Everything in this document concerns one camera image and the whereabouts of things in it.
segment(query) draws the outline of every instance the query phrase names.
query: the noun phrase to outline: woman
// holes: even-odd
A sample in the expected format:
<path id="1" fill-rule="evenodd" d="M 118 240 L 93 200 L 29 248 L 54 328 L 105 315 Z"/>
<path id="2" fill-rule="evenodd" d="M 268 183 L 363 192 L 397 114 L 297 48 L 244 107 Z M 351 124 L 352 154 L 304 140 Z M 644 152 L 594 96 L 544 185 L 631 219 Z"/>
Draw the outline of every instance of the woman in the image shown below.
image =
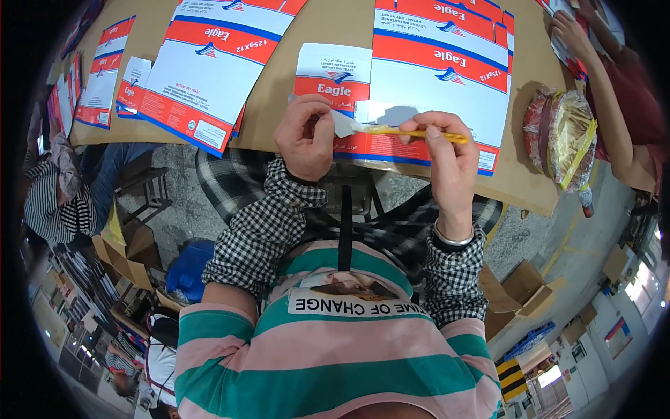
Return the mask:
<path id="1" fill-rule="evenodd" d="M 565 12 L 558 11 L 551 24 L 554 34 L 586 67 L 586 98 L 598 121 L 596 156 L 612 164 L 612 173 L 621 182 L 658 194 L 670 147 L 661 106 L 645 69 L 637 53 L 618 43 L 588 0 L 580 0 L 577 13 L 609 58 L 596 52 L 582 27 Z"/>

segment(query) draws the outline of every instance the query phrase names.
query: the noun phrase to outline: blue crate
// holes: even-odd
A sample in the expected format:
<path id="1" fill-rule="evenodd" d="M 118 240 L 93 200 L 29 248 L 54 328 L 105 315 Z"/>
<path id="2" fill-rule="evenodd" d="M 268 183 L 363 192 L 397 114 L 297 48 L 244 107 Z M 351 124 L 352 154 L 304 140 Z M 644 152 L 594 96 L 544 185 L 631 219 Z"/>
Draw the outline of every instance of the blue crate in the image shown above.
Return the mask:
<path id="1" fill-rule="evenodd" d="M 523 339 L 516 343 L 512 349 L 507 351 L 502 356 L 502 358 L 505 360 L 505 362 L 507 362 L 524 352 L 530 351 L 533 347 L 535 347 L 535 345 L 540 343 L 555 327 L 556 325 L 554 322 L 548 322 L 543 326 L 531 330 Z"/>

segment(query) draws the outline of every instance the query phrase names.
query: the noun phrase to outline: red shirt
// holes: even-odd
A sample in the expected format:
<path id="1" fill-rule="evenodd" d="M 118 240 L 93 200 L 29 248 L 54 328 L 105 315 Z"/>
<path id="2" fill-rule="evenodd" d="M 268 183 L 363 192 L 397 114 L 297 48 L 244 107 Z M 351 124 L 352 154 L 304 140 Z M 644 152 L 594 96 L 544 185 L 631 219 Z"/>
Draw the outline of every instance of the red shirt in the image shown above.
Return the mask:
<path id="1" fill-rule="evenodd" d="M 646 145 L 654 162 L 656 176 L 656 193 L 661 187 L 661 166 L 670 160 L 670 145 L 667 141 L 665 131 L 665 118 L 661 106 L 653 94 L 649 76 L 638 61 L 634 63 L 617 64 L 609 61 L 607 57 L 600 56 L 607 75 L 610 77 L 614 94 L 618 101 L 624 121 L 630 133 L 633 145 Z M 586 100 L 591 106 L 593 115 L 598 119 L 596 107 L 591 93 L 590 84 L 586 85 Z M 602 141 L 600 128 L 597 129 L 598 143 L 596 144 L 596 157 L 610 161 Z"/>

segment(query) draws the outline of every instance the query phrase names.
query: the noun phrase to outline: yellow brush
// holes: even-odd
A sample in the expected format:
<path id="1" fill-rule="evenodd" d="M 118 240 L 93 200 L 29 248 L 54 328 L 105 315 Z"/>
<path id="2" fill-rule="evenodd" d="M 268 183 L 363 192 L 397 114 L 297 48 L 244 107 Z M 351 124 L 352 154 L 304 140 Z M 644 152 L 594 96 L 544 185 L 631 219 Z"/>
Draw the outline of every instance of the yellow brush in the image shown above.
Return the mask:
<path id="1" fill-rule="evenodd" d="M 357 132 L 363 132 L 367 134 L 397 134 L 397 135 L 409 135 L 411 137 L 424 137 L 425 131 L 401 131 L 399 128 L 389 127 L 388 125 L 368 125 L 364 123 L 352 124 L 351 128 Z M 468 138 L 465 135 L 453 134 L 448 132 L 443 132 L 442 135 L 450 142 L 455 144 L 465 144 L 468 142 Z"/>

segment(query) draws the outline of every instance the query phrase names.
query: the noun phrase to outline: blue plastic bag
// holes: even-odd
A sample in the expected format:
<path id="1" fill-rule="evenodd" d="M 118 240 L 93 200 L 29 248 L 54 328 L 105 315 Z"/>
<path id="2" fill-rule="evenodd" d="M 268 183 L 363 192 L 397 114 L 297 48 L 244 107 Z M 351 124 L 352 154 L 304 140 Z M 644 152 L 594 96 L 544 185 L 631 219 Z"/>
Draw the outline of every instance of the blue plastic bag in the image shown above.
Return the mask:
<path id="1" fill-rule="evenodd" d="M 214 256 L 214 242 L 197 241 L 182 250 L 174 264 L 167 271 L 167 292 L 180 290 L 191 304 L 202 300 L 205 285 L 200 279 L 205 265 Z"/>

